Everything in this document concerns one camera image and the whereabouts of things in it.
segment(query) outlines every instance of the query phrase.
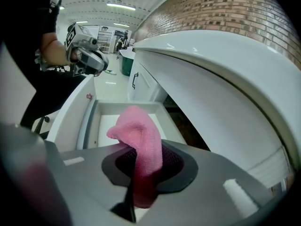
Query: brick wall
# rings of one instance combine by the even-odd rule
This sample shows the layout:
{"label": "brick wall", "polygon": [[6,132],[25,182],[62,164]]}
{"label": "brick wall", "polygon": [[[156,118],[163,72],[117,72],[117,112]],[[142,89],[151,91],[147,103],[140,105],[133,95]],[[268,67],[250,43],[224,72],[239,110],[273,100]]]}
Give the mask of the brick wall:
{"label": "brick wall", "polygon": [[300,40],[276,0],[167,0],[135,31],[134,39],[192,29],[221,30],[258,40],[301,69]]}

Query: white ceiling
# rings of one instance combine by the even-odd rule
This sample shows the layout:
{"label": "white ceiling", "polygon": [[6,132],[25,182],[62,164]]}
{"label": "white ceiling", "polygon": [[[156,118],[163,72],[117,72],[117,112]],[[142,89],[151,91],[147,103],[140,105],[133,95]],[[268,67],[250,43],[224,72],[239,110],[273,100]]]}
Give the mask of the white ceiling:
{"label": "white ceiling", "polygon": [[135,30],[143,19],[158,4],[165,0],[121,0],[121,4],[136,8],[132,11],[124,8],[113,8],[107,2],[119,3],[118,0],[63,0],[64,10],[60,11],[71,22],[87,20],[87,25],[115,26],[113,23],[127,24],[129,30]]}

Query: open drawer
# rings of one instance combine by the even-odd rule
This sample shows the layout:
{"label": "open drawer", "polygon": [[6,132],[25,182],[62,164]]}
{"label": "open drawer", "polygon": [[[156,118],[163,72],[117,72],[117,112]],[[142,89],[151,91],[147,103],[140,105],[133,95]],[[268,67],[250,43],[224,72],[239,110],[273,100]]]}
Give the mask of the open drawer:
{"label": "open drawer", "polygon": [[47,137],[60,152],[118,143],[106,136],[119,115],[130,105],[144,109],[155,122],[162,139],[185,141],[166,109],[158,102],[108,102],[96,100],[93,76],[72,92],[58,113]]}

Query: dark mesh opening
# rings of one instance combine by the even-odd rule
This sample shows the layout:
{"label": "dark mesh opening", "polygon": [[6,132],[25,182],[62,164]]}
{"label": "dark mesh opening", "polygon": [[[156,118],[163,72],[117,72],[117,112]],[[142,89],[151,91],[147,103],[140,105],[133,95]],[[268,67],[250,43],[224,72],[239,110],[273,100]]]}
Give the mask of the dark mesh opening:
{"label": "dark mesh opening", "polygon": [[[128,177],[132,178],[135,168],[136,156],[136,150],[132,149],[129,152],[118,157],[115,161],[115,165],[120,171],[122,171]],[[162,158],[163,167],[161,170],[160,180],[157,183],[172,178],[173,176],[177,175],[184,167],[184,160],[182,159],[182,157],[163,145]]]}

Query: pink towel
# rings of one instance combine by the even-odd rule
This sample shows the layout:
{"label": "pink towel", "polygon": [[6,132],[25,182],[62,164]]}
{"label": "pink towel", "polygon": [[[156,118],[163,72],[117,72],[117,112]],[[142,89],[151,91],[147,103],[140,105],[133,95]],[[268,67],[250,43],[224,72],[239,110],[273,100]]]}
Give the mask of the pink towel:
{"label": "pink towel", "polygon": [[156,184],[162,169],[161,136],[150,116],[137,106],[128,107],[107,136],[136,149],[133,180],[134,205],[149,208],[157,197]]}

